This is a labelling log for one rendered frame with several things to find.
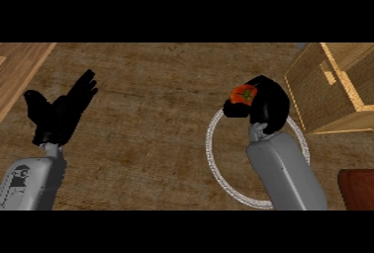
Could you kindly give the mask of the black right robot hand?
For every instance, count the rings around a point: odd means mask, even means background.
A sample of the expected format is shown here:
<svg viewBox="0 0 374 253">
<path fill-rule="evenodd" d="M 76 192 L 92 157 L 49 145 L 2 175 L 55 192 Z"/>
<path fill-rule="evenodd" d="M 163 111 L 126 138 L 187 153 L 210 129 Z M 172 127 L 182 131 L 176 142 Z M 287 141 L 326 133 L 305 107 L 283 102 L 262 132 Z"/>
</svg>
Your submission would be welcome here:
<svg viewBox="0 0 374 253">
<path fill-rule="evenodd" d="M 287 122 L 292 104 L 289 95 L 278 82 L 265 75 L 259 75 L 244 84 L 258 88 L 253 104 L 232 104 L 228 98 L 222 108 L 224 115 L 228 118 L 250 118 L 252 125 L 266 124 L 264 132 L 272 134 Z"/>
</svg>

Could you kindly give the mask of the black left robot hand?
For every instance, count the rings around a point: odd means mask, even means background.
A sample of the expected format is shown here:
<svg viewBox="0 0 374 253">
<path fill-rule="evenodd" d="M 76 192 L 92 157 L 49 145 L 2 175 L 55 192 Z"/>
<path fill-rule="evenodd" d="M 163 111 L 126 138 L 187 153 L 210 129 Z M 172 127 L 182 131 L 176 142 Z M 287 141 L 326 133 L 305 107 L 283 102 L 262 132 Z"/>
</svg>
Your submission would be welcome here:
<svg viewBox="0 0 374 253">
<path fill-rule="evenodd" d="M 73 136 L 82 114 L 98 92 L 95 73 L 91 69 L 82 74 L 68 93 L 51 103 L 45 95 L 28 90 L 24 98 L 28 106 L 28 118 L 36 124 L 33 143 L 64 146 Z"/>
</svg>

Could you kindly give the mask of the red tomato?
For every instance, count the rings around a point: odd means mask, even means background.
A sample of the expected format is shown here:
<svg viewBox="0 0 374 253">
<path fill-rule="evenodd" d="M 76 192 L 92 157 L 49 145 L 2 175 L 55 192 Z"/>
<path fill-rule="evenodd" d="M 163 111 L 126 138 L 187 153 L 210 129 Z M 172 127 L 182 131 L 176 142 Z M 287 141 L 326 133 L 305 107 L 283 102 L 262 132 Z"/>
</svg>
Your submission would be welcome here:
<svg viewBox="0 0 374 253">
<path fill-rule="evenodd" d="M 250 106 L 253 104 L 255 97 L 258 95 L 258 88 L 253 85 L 240 85 L 231 91 L 231 103 L 244 104 Z"/>
</svg>

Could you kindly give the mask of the tan wicker basket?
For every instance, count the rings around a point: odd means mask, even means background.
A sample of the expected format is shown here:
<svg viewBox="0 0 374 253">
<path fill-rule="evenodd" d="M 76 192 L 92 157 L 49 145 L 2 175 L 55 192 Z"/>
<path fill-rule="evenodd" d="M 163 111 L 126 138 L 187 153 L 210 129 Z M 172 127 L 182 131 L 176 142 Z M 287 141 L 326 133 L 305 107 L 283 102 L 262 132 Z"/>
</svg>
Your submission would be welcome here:
<svg viewBox="0 0 374 253">
<path fill-rule="evenodd" d="M 286 72 L 306 134 L 374 131 L 374 42 L 311 42 Z"/>
</svg>

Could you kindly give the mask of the brown round placemat white rim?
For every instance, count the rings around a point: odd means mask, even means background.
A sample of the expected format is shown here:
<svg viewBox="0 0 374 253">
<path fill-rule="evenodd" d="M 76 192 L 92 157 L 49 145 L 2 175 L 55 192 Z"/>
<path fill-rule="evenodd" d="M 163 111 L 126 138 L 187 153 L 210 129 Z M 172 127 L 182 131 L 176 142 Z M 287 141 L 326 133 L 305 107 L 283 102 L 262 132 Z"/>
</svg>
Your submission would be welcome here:
<svg viewBox="0 0 374 253">
<path fill-rule="evenodd" d="M 249 123 L 244 120 L 238 122 L 240 127 L 234 129 L 240 129 L 241 133 L 230 143 L 224 135 L 228 120 L 224 117 L 224 111 L 218 110 L 206 129 L 206 163 L 216 184 L 227 195 L 250 209 L 272 210 L 271 197 L 246 154 L 246 145 L 250 140 Z"/>
</svg>

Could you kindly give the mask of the pale wooden board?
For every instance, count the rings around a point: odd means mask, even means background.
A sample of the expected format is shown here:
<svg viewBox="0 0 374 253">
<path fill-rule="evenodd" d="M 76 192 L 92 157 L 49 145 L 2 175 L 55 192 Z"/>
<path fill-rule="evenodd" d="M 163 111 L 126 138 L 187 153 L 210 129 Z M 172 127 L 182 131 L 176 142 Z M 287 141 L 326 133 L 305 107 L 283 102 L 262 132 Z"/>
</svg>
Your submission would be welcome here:
<svg viewBox="0 0 374 253">
<path fill-rule="evenodd" d="M 0 123 L 55 47 L 55 42 L 0 42 Z"/>
</svg>

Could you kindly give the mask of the reddish brown wooden block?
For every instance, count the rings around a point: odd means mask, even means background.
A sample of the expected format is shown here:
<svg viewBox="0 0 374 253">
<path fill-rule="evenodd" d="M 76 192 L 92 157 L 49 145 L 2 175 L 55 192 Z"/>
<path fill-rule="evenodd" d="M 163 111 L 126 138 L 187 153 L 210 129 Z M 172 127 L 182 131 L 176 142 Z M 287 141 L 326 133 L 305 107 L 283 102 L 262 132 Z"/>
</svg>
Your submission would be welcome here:
<svg viewBox="0 0 374 253">
<path fill-rule="evenodd" d="M 374 169 L 342 169 L 337 184 L 346 208 L 374 211 Z"/>
</svg>

